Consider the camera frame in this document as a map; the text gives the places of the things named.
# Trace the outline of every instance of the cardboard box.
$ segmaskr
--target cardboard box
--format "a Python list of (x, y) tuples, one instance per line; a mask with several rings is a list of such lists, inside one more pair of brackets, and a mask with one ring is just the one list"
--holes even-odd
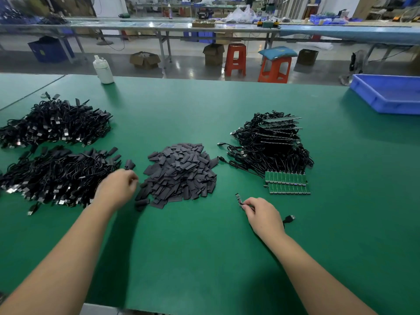
[(225, 32), (225, 33), (216, 32), (216, 44), (229, 44), (232, 41), (220, 40), (218, 39), (219, 37), (234, 37), (234, 33), (233, 32)]
[(221, 44), (209, 44), (204, 50), (205, 64), (210, 66), (219, 66), (223, 63), (223, 52), (225, 47)]
[[(142, 54), (150, 54), (148, 57), (143, 57)], [(149, 52), (137, 52), (130, 56), (130, 63), (137, 68), (143, 68), (145, 70), (151, 70), (158, 67), (160, 62), (159, 55)]]
[(194, 20), (192, 27), (194, 28), (213, 28), (216, 26), (216, 20)]

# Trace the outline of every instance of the white plastic bottle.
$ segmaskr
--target white plastic bottle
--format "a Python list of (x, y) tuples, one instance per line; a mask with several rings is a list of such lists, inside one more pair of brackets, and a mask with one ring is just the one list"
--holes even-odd
[(99, 56), (95, 55), (93, 67), (102, 84), (111, 84), (114, 82), (114, 77), (106, 59), (99, 58)]
[(169, 12), (169, 18), (172, 20), (173, 19), (173, 17), (172, 17), (172, 8), (171, 8), (171, 5), (168, 3), (168, 12)]

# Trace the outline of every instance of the forearm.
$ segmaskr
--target forearm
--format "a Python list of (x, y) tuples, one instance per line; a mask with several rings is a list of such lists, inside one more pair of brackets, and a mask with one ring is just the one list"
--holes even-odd
[(309, 315), (375, 314), (289, 236), (270, 243), (269, 247)]
[(88, 206), (0, 307), (3, 314), (79, 314), (112, 210)]

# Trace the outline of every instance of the green workbench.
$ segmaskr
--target green workbench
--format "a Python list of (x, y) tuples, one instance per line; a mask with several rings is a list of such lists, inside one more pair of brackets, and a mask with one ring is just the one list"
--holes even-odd
[[(173, 315), (305, 313), (239, 192), (296, 216), (286, 232), (376, 312), (418, 314), (419, 117), (377, 114), (341, 86), (129, 77), (103, 86), (68, 75), (45, 90), (111, 112), (112, 131), (93, 147), (118, 147), (140, 179), (147, 155), (167, 145), (203, 143), (212, 158), (226, 157), (216, 144), (236, 144), (231, 131), (271, 110), (303, 117), (299, 133), (315, 162), (310, 196), (269, 195), (261, 178), (221, 163), (207, 198), (142, 214), (129, 202), (108, 227), (87, 302)], [(0, 124), (24, 116), (42, 91), (1, 111)], [(0, 150), (0, 168), (23, 152)], [(82, 210), (44, 205), (28, 217), (30, 205), (20, 194), (0, 197), (0, 291), (13, 291)]]
[(48, 86), (63, 76), (55, 74), (0, 73), (0, 88), (2, 90), (0, 110)]

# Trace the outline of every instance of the plastic bag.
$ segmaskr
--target plastic bag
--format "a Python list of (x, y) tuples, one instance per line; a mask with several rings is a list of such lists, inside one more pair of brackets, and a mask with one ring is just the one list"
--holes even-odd
[(202, 4), (208, 4), (208, 5), (213, 5), (213, 0), (201, 0)]
[(223, 22), (232, 22), (232, 23), (242, 23), (242, 22), (252, 22), (257, 16), (249, 4), (247, 5), (245, 11), (242, 11), (239, 7), (230, 13), (225, 19), (222, 19)]

